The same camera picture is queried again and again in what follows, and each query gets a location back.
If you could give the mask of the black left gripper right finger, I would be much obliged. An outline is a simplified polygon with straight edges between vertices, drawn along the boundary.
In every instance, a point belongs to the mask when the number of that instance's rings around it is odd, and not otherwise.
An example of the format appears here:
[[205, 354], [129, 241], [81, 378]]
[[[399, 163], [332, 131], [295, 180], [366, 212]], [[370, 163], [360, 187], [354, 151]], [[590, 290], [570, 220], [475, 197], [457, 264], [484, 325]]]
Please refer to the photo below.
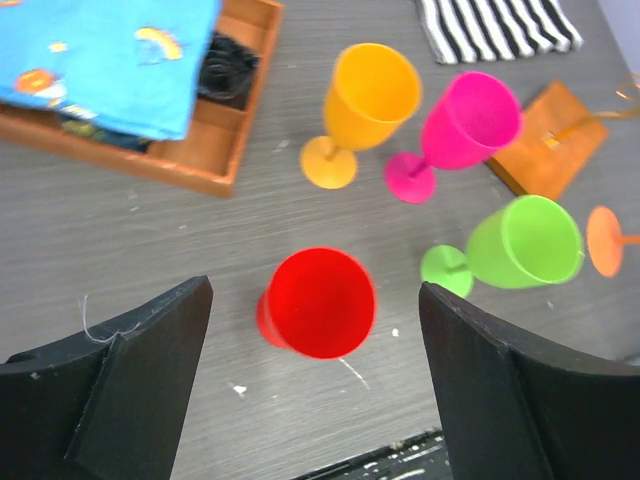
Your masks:
[[419, 292], [422, 336], [456, 479], [636, 479], [639, 369]]

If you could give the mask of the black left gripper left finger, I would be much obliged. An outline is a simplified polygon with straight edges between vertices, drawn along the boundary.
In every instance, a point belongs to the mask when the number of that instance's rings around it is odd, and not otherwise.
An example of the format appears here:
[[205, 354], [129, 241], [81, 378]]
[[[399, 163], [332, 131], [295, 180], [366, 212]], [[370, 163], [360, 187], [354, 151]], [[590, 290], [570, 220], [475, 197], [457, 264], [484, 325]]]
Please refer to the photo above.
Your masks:
[[2, 478], [170, 478], [212, 300], [196, 276], [2, 362]]

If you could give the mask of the orange plastic wine glass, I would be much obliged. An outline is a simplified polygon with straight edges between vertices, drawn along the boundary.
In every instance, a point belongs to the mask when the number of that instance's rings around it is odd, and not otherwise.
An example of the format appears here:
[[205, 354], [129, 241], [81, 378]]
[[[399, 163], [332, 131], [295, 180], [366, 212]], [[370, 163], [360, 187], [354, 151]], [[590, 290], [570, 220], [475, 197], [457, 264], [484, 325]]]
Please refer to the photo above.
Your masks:
[[596, 271], [612, 278], [620, 270], [627, 245], [638, 245], [639, 235], [624, 234], [615, 213], [608, 207], [595, 207], [588, 218], [586, 243]]

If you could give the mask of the gold wire glass rack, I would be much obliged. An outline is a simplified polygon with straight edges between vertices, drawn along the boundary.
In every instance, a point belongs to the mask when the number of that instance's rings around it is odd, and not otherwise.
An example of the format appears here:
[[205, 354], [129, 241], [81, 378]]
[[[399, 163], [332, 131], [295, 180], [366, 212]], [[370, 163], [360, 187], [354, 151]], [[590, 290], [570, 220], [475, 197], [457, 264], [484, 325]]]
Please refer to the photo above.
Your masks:
[[524, 110], [519, 137], [494, 154], [487, 166], [516, 195], [559, 199], [609, 136], [607, 121], [639, 116], [639, 75], [616, 89], [628, 105], [593, 112], [559, 79]]

